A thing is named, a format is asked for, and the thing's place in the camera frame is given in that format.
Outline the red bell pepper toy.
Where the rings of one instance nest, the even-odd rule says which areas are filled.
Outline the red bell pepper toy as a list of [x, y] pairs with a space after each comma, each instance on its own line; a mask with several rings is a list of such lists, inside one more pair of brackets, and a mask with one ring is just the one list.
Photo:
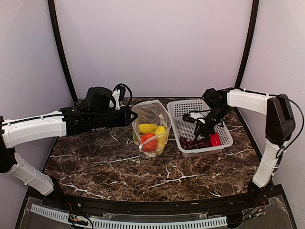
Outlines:
[[210, 134], [209, 137], [210, 137], [209, 142], [210, 142], [211, 146], [215, 147], [215, 146], [221, 146], [222, 145], [218, 132], [215, 132], [213, 135]]

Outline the dark red grape bunch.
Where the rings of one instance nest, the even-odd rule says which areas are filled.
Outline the dark red grape bunch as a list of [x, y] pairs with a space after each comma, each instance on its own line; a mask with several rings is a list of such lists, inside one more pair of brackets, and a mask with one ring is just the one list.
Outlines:
[[201, 148], [208, 148], [211, 147], [211, 143], [209, 140], [200, 139], [200, 140], [187, 140], [185, 137], [179, 137], [180, 145], [185, 150], [192, 150], [192, 149], [201, 149]]

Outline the white plastic perforated basket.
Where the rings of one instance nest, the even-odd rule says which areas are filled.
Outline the white plastic perforated basket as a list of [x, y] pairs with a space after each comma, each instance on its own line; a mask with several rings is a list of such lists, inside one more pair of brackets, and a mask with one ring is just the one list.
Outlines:
[[[223, 149], [233, 145], [233, 138], [225, 124], [216, 124], [214, 131], [220, 139], [219, 146], [211, 146], [207, 148], [184, 149], [180, 143], [180, 137], [185, 137], [187, 141], [194, 140], [201, 143], [207, 140], [207, 130], [204, 129], [203, 118], [208, 115], [210, 107], [201, 99], [173, 101], [167, 104], [167, 110], [172, 119], [173, 133], [179, 150], [185, 158], [195, 156], [205, 156], [221, 152]], [[195, 114], [200, 119], [194, 123], [183, 120], [185, 114]]]

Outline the yellow corn toy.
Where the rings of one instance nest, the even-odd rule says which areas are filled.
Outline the yellow corn toy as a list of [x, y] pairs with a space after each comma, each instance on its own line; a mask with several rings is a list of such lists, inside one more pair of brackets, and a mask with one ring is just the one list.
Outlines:
[[162, 153], [165, 147], [165, 143], [167, 142], [167, 133], [166, 128], [164, 126], [158, 126], [157, 129], [154, 132], [155, 135], [157, 135], [158, 145], [156, 148], [156, 152], [158, 154]]
[[139, 131], [142, 134], [154, 133], [157, 128], [156, 124], [139, 124]]

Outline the orange pumpkin toy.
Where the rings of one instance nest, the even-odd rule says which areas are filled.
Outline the orange pumpkin toy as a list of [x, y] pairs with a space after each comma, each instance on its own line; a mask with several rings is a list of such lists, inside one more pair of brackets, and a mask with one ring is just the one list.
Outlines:
[[146, 133], [141, 136], [141, 144], [143, 152], [155, 151], [158, 146], [158, 139], [153, 133]]

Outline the clear polka dot zip bag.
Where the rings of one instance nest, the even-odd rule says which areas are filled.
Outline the clear polka dot zip bag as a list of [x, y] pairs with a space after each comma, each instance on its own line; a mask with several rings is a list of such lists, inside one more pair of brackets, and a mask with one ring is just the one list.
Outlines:
[[138, 103], [132, 111], [138, 115], [132, 123], [132, 134], [140, 157], [158, 157], [167, 145], [172, 127], [169, 112], [159, 100]]

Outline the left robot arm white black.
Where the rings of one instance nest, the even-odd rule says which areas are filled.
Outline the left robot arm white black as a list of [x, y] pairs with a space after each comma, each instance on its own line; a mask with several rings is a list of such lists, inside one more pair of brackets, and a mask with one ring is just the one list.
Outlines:
[[38, 171], [15, 150], [23, 143], [51, 137], [90, 133], [92, 130], [129, 126], [137, 118], [130, 108], [131, 101], [120, 105], [131, 89], [118, 84], [113, 90], [91, 87], [78, 105], [23, 119], [0, 120], [0, 171], [11, 175], [44, 196], [57, 208], [67, 204], [67, 197], [54, 179]]

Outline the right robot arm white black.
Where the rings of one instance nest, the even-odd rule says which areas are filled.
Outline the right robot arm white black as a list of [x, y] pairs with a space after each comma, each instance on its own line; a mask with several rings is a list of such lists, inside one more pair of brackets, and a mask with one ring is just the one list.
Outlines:
[[202, 95], [208, 105], [205, 111], [190, 111], [187, 117], [196, 123], [195, 138], [202, 136], [210, 140], [215, 126], [220, 124], [230, 108], [242, 108], [266, 117], [266, 146], [259, 167], [249, 182], [243, 203], [253, 207], [266, 197], [271, 178], [274, 176], [284, 152], [292, 144], [295, 118], [291, 108], [292, 100], [285, 94], [264, 94], [241, 88], [207, 89]]

